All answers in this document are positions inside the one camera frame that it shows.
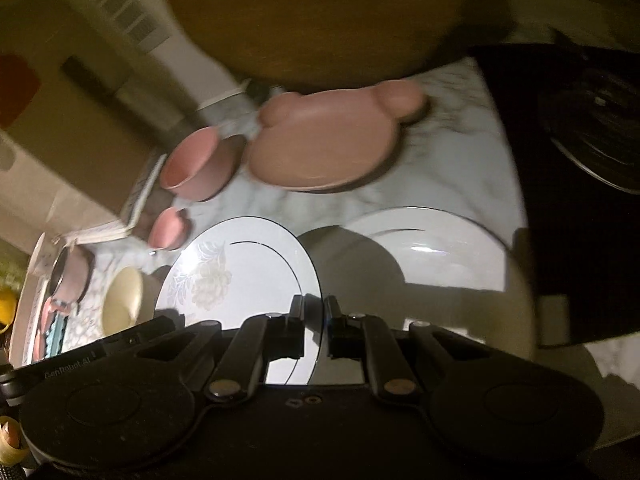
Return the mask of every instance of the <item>white marble surface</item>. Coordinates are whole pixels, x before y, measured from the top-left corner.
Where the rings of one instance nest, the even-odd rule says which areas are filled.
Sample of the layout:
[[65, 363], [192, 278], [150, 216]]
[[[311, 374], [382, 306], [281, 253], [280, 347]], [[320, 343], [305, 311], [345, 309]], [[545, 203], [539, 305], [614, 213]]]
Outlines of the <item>white marble surface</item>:
[[[413, 205], [471, 218], [510, 246], [514, 231], [526, 226], [526, 218], [510, 148], [474, 60], [463, 59], [412, 79], [423, 86], [433, 107], [425, 119], [406, 129], [404, 150], [381, 178], [350, 192], [311, 194], [265, 186], [240, 172], [208, 202], [175, 201], [176, 206], [188, 210], [193, 220], [191, 239], [235, 216], [272, 219], [300, 235], [315, 228], [344, 224], [382, 208]], [[249, 138], [257, 131], [253, 114], [227, 121], [222, 127], [226, 135], [243, 134]], [[78, 313], [69, 319], [63, 351], [102, 336], [100, 307], [118, 270], [133, 265], [152, 272], [172, 264], [178, 256], [178, 251], [150, 256], [145, 246], [133, 240], [103, 244], [95, 250], [94, 276]], [[569, 352], [545, 351], [540, 358], [549, 366], [582, 378], [598, 391], [607, 410], [601, 444], [640, 431], [640, 410], [620, 408], [625, 403], [632, 406], [633, 400], [640, 399], [640, 392], [622, 388], [621, 400], [620, 388], [612, 390], [603, 380], [611, 375], [621, 376], [640, 388], [638, 340], [638, 336], [632, 336], [613, 343], [592, 344], [588, 346], [591, 354], [584, 347]]]

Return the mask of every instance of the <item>small pink bowl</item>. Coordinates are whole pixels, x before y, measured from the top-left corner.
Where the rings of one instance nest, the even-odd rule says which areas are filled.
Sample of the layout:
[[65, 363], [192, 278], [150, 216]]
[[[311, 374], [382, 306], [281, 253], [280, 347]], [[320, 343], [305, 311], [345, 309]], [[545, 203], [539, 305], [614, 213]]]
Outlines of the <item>small pink bowl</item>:
[[234, 154], [218, 129], [193, 132], [172, 151], [160, 173], [160, 186], [194, 202], [213, 197], [234, 173]]
[[190, 221], [175, 207], [168, 207], [154, 222], [147, 243], [152, 249], [173, 250], [180, 247], [190, 230]]

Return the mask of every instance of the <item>large white plate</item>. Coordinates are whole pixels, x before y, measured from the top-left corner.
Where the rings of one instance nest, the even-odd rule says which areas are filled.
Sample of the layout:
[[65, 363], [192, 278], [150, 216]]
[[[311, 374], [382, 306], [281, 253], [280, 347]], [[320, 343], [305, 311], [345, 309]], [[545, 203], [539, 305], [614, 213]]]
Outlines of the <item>large white plate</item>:
[[[318, 298], [313, 304], [321, 310], [308, 254], [281, 225], [245, 216], [214, 225], [185, 248], [164, 280], [156, 308], [174, 308], [187, 326], [216, 319], [228, 330], [257, 314], [286, 314], [296, 294]], [[306, 384], [317, 357], [318, 343], [307, 328], [304, 357], [271, 363], [267, 382]]]
[[334, 228], [312, 250], [325, 294], [343, 312], [396, 329], [426, 320], [530, 358], [529, 286], [506, 248], [474, 222], [437, 209], [375, 212]]

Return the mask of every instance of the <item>white vent grille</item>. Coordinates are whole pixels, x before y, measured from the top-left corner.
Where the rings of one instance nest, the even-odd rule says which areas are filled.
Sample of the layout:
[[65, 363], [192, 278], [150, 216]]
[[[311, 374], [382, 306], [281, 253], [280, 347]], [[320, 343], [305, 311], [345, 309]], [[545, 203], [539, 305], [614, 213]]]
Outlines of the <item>white vent grille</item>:
[[153, 50], [169, 37], [137, 0], [89, 0], [108, 20], [144, 52]]

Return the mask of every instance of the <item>pink bear-shaped plate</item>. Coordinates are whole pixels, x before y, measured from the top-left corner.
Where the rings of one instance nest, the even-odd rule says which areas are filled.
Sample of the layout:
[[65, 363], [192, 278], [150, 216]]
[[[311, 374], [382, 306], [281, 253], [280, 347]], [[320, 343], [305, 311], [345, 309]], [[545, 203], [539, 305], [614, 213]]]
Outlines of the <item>pink bear-shaped plate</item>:
[[245, 156], [248, 171], [288, 190], [350, 184], [391, 154], [399, 123], [425, 104], [422, 89], [406, 80], [306, 96], [281, 94], [260, 110], [262, 130]]

